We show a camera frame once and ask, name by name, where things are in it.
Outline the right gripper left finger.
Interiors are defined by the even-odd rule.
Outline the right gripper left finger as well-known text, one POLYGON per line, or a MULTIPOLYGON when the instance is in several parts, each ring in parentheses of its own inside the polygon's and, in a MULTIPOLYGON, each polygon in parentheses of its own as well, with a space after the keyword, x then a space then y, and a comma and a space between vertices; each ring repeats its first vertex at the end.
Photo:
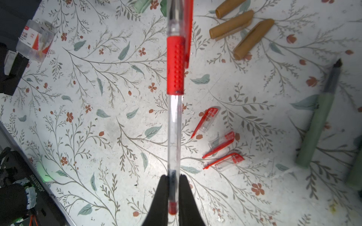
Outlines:
POLYGON ((167 226, 169 177, 162 175, 143 226, 167 226))

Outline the red pen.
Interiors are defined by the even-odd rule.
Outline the red pen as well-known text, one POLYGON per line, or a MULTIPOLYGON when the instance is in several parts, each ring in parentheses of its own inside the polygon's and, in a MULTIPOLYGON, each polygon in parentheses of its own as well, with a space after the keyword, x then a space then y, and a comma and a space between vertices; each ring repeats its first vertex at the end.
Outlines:
POLYGON ((167 1, 168 213, 179 207, 184 72, 189 66, 193 1, 167 1))

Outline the red pen cap two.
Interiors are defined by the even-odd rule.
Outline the red pen cap two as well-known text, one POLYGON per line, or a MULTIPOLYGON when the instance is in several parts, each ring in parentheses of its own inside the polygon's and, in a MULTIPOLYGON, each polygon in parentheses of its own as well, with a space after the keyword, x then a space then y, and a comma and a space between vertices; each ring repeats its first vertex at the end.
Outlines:
POLYGON ((202 156, 202 159, 205 159, 209 156, 216 154, 217 152, 221 151, 228 145, 232 144, 235 140, 235 133, 234 131, 229 131, 222 136, 218 136, 216 139, 209 142, 210 150, 205 155, 202 156))

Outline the brown pen cap three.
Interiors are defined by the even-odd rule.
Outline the brown pen cap three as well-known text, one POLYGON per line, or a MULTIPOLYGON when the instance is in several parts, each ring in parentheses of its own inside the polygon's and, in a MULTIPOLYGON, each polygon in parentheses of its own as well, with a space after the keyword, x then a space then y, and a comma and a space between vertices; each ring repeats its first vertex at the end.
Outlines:
POLYGON ((233 34, 234 31, 239 31, 252 22, 254 11, 249 10, 237 17, 234 17, 222 24, 219 24, 209 30, 210 38, 217 39, 219 37, 228 36, 233 34))

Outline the green pen cap three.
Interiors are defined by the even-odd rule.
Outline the green pen cap three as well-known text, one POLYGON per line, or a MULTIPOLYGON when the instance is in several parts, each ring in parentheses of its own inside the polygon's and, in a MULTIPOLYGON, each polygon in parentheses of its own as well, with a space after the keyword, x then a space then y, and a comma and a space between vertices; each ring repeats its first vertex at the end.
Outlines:
POLYGON ((137 14, 143 13, 146 8, 151 4, 151 0, 137 0, 133 7, 137 14))

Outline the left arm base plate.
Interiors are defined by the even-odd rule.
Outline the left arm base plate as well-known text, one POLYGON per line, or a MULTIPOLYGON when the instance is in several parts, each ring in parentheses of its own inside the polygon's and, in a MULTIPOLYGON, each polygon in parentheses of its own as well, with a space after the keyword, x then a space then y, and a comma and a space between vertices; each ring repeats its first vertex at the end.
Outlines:
POLYGON ((22 155, 1 151, 1 225, 70 226, 22 155))

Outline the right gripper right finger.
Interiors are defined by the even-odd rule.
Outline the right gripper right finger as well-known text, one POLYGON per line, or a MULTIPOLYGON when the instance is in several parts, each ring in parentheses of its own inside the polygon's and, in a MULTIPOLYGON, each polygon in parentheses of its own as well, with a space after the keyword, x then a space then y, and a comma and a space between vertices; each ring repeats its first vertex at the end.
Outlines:
POLYGON ((205 226, 185 175, 179 179, 179 223, 180 226, 205 226))

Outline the brown pen cap one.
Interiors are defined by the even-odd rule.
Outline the brown pen cap one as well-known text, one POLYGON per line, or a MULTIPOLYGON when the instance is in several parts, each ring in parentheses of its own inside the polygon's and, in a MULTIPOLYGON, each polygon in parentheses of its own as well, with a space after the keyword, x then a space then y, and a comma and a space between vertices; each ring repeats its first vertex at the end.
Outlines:
POLYGON ((235 60, 242 60, 248 52, 269 32, 274 25, 273 19, 266 19, 256 24, 245 38, 237 45, 233 52, 235 60))

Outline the red pen cap one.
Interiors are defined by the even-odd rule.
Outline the red pen cap one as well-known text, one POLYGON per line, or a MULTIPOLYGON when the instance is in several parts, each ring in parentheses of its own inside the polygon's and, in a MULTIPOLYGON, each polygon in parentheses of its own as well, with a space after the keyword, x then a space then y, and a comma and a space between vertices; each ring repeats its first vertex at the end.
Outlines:
POLYGON ((200 122, 195 128, 193 134, 191 135, 191 139, 193 139, 197 134, 201 132, 206 133, 208 131, 210 126, 213 124, 219 112, 219 109, 220 109, 219 107, 210 107, 204 112, 200 122))

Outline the brown pen cap two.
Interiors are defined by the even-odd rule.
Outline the brown pen cap two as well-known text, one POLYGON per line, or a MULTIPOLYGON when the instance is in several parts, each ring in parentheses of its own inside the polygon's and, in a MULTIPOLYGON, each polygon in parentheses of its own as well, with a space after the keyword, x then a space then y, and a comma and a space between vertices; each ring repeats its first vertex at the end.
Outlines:
POLYGON ((246 0, 225 0, 221 5, 216 8, 216 17, 218 19, 223 18, 245 1, 246 0))

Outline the red pen cap three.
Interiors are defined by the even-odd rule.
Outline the red pen cap three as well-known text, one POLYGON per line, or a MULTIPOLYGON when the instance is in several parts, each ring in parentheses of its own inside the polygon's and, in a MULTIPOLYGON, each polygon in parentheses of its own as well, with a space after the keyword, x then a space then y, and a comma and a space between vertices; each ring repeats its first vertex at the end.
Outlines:
POLYGON ((244 160, 244 157, 241 156, 239 153, 230 153, 229 155, 226 155, 221 159, 218 159, 217 161, 214 161, 211 164, 205 166, 203 169, 207 170, 209 168, 212 168, 217 170, 218 172, 222 172, 231 166, 240 164, 244 160))

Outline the green pen cap one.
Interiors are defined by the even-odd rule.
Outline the green pen cap one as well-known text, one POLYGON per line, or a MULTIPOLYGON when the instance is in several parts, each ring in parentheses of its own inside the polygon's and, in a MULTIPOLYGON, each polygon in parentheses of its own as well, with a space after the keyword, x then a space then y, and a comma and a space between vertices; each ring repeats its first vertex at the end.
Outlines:
POLYGON ((167 0, 162 0, 160 3, 160 10, 164 17, 167 17, 167 0))

